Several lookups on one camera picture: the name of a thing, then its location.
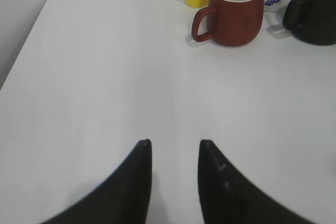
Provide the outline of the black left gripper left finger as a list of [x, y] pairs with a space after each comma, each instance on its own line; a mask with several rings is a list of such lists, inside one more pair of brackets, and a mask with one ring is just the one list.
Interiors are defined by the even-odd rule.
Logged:
[[145, 223], [151, 187], [152, 144], [145, 139], [103, 183], [46, 223]]

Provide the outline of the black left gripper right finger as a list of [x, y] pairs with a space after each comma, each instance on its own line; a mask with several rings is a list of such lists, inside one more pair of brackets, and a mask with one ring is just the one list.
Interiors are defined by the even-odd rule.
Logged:
[[211, 140], [201, 140], [198, 195], [205, 223], [310, 223], [250, 182]]

